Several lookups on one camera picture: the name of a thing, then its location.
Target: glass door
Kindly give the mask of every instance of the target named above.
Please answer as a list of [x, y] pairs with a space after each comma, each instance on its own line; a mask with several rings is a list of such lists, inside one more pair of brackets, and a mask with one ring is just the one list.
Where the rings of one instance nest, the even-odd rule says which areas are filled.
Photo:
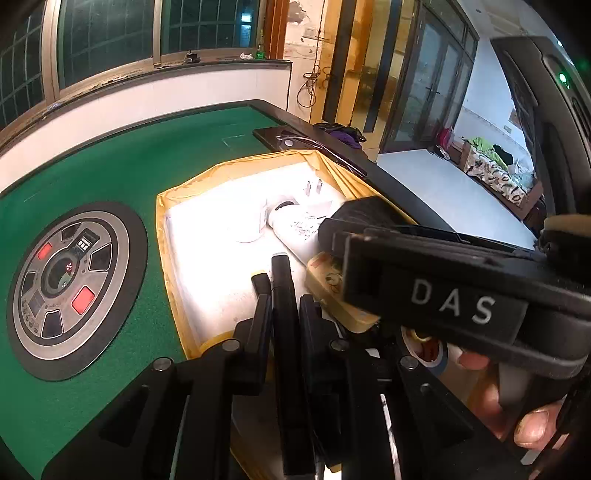
[[385, 151], [430, 146], [453, 102], [463, 50], [429, 10], [420, 14], [418, 45], [408, 65]]
[[432, 141], [443, 126], [447, 107], [452, 99], [453, 87], [456, 81], [456, 67], [459, 60], [460, 53], [458, 50], [448, 44], [441, 75], [434, 91], [431, 92], [433, 101], [427, 114], [427, 121], [422, 129], [422, 141]]
[[406, 96], [404, 113], [394, 138], [394, 142], [401, 144], [401, 147], [414, 142], [421, 135], [422, 120], [436, 91], [433, 86], [438, 73], [442, 47], [443, 36], [431, 24], [425, 23], [410, 91]]

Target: green felt tabletop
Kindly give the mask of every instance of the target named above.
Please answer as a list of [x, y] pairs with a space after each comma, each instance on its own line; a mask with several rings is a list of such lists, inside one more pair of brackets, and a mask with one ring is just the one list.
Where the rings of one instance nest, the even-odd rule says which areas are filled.
[[[147, 125], [68, 156], [0, 199], [0, 436], [34, 478], [152, 359], [184, 358], [160, 266], [156, 195], [217, 163], [268, 152], [252, 130], [273, 126], [250, 107]], [[38, 380], [21, 368], [8, 344], [5, 312], [12, 276], [46, 225], [98, 200], [125, 203], [144, 221], [145, 280], [123, 328], [95, 363], [66, 381]]]

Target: finger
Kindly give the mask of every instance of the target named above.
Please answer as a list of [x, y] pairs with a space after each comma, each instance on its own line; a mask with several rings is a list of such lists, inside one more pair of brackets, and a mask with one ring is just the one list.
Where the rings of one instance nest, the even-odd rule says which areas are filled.
[[556, 418], [562, 403], [551, 403], [523, 417], [513, 435], [515, 443], [523, 448], [542, 450], [556, 433]]
[[491, 359], [478, 353], [464, 352], [460, 355], [457, 362], [468, 370], [484, 370], [488, 367]]
[[506, 415], [499, 404], [499, 387], [493, 378], [489, 378], [480, 389], [470, 409], [497, 438], [501, 438], [506, 430]]

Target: green bottle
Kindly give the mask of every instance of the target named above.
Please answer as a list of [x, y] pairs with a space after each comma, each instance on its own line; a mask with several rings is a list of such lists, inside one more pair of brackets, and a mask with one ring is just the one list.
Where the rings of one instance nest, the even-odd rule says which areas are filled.
[[259, 40], [258, 47], [256, 48], [255, 58], [257, 60], [263, 60], [265, 58], [265, 46], [264, 46], [265, 44], [262, 39], [262, 29], [261, 29], [261, 35], [259, 36], [259, 39], [260, 40]]

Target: patterned bedspread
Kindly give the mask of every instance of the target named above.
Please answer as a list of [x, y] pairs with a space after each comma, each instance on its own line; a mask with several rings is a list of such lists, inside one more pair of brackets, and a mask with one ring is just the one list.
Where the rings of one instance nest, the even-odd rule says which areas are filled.
[[517, 206], [525, 198], [526, 193], [523, 188], [505, 170], [487, 156], [477, 152], [474, 147], [466, 160], [464, 173], [482, 180], [491, 189], [502, 193], [503, 197]]

